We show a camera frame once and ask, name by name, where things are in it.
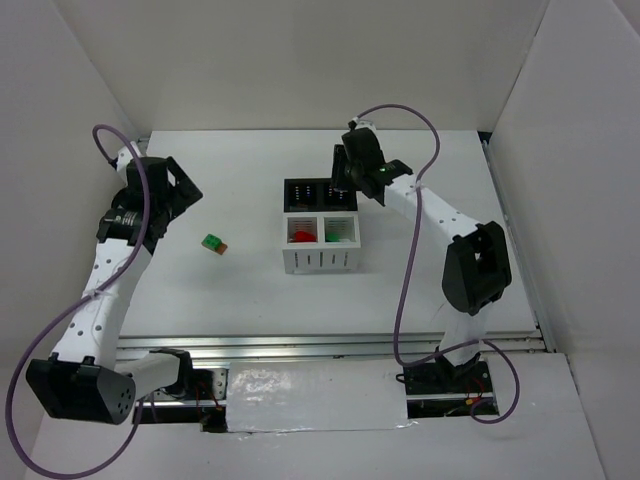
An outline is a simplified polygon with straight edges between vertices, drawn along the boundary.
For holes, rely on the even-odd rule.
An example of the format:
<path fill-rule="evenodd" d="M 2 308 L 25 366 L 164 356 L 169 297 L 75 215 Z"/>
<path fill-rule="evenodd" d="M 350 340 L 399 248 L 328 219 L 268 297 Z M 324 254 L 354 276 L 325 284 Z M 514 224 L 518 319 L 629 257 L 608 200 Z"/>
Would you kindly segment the green lego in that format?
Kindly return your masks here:
<path fill-rule="evenodd" d="M 205 238 L 201 241 L 205 242 L 205 243 L 211 243 L 211 244 L 220 244 L 220 243 L 224 243 L 219 237 L 212 235 L 212 234 L 208 234 L 205 236 Z"/>

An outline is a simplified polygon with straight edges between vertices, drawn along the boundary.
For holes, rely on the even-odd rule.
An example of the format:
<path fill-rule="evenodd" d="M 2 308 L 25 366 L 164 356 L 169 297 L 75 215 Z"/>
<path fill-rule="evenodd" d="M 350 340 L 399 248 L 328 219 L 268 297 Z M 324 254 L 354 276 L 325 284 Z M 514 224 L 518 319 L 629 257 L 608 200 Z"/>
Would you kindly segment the green lego brick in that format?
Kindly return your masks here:
<path fill-rule="evenodd" d="M 325 241 L 328 243 L 349 243 L 352 242 L 352 239 L 349 235 L 341 232 L 327 232 L 325 234 Z"/>

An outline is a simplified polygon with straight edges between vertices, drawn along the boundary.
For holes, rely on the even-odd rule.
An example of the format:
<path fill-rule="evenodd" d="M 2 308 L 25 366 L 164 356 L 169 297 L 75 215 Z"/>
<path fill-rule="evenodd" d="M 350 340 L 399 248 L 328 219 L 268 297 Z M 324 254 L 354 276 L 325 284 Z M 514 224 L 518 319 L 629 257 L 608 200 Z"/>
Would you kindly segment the red ridged lego brick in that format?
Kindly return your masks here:
<path fill-rule="evenodd" d="M 313 233 L 303 230 L 297 230 L 294 232 L 292 238 L 292 243 L 316 243 L 317 238 Z"/>

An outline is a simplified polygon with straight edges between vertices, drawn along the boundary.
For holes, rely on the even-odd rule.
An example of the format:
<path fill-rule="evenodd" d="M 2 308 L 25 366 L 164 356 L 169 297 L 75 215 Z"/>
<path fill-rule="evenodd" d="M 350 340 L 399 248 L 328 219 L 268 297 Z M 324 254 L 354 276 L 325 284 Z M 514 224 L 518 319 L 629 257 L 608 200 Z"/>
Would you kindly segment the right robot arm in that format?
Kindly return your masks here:
<path fill-rule="evenodd" d="M 416 234 L 429 234 L 431 246 L 443 256 L 441 288 L 454 311 L 430 359 L 448 380 L 467 374 L 480 357 L 486 310 L 512 282 L 502 226 L 461 213 L 406 164 L 386 161 L 374 127 L 364 121 L 351 121 L 335 145 L 331 185 L 338 191 L 359 191 L 413 221 Z"/>

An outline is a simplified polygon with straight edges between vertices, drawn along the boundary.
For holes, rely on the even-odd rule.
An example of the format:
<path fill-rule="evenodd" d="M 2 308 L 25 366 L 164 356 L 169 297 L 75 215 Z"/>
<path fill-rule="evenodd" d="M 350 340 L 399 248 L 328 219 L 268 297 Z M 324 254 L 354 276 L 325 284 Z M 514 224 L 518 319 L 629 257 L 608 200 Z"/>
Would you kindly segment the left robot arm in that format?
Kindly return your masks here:
<path fill-rule="evenodd" d="M 143 170 L 121 157 L 126 185 L 113 198 L 96 234 L 87 302 L 70 317 L 48 359 L 33 359 L 26 380 L 56 419 L 119 425 L 137 400 L 157 391 L 182 396 L 193 363 L 184 350 L 156 348 L 117 366 L 120 332 L 133 294 L 169 224 L 203 194 L 173 157 L 144 157 Z"/>

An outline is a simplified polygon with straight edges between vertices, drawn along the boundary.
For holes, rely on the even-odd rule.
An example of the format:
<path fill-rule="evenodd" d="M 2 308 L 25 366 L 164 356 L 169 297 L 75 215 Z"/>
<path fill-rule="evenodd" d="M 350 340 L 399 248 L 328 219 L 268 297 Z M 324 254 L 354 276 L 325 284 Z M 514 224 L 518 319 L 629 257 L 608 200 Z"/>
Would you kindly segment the black container pair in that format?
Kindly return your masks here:
<path fill-rule="evenodd" d="M 356 212 L 355 191 L 339 191 L 329 178 L 300 178 L 284 180 L 285 213 Z"/>

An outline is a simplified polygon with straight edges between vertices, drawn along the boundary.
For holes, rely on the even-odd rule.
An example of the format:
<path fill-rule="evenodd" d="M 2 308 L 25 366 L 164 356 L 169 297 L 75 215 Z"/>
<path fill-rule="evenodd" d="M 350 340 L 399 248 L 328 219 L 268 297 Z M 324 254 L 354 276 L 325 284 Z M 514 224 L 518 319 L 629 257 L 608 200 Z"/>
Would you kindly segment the white container pair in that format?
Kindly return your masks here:
<path fill-rule="evenodd" d="M 284 270 L 287 274 L 351 272 L 358 269 L 361 236 L 357 212 L 284 213 Z M 313 233 L 316 243 L 292 243 L 295 231 Z M 352 242 L 328 243 L 327 232 L 349 235 Z"/>

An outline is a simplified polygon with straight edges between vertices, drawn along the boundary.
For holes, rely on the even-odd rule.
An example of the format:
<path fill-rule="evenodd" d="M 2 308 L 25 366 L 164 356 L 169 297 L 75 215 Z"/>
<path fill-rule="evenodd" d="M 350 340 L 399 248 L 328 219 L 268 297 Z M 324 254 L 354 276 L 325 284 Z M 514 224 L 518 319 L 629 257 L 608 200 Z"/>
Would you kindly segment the white foam cover panel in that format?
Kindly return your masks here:
<path fill-rule="evenodd" d="M 409 424 L 392 360 L 233 363 L 226 422 L 231 432 L 392 430 Z"/>

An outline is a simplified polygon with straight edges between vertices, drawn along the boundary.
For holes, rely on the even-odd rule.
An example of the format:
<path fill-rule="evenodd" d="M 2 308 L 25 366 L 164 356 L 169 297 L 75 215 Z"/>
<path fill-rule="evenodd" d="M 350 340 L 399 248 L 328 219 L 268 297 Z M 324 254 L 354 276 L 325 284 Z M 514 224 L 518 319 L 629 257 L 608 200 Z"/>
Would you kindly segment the aluminium rail frame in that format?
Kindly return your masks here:
<path fill-rule="evenodd" d="M 196 358 L 320 357 L 391 354 L 395 308 L 412 224 L 359 198 L 362 254 L 357 271 L 286 274 L 283 180 L 331 170 L 337 130 L 160 131 L 148 153 L 174 156 L 204 198 L 172 222 L 130 308 L 118 359 L 157 347 Z M 429 187 L 480 221 L 504 217 L 475 131 L 440 132 L 441 154 Z M 200 242 L 212 233 L 222 256 Z M 440 289 L 443 256 L 420 235 L 402 321 L 402 351 L 432 350 L 454 311 Z M 513 248 L 513 283 L 493 305 L 486 334 L 510 351 L 546 350 Z"/>

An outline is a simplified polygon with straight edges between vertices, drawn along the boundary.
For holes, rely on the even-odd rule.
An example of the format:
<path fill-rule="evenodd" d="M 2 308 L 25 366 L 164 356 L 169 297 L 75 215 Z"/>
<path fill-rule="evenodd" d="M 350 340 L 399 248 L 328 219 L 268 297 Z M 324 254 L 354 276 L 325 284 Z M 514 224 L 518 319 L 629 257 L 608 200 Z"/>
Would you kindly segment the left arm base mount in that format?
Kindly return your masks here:
<path fill-rule="evenodd" d="M 194 407 L 196 415 L 203 418 L 206 414 L 225 411 L 228 377 L 227 368 L 195 368 L 186 386 L 167 388 L 164 393 Z"/>

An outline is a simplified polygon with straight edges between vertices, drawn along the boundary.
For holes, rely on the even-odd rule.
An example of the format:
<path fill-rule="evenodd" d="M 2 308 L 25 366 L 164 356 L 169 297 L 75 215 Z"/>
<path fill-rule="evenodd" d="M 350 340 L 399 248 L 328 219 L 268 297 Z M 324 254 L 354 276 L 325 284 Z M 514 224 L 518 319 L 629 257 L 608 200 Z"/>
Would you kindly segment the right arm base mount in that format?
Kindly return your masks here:
<path fill-rule="evenodd" d="M 497 415 L 494 390 L 485 361 L 477 360 L 461 368 L 449 368 L 434 361 L 406 368 L 396 375 L 404 386 L 409 419 Z"/>

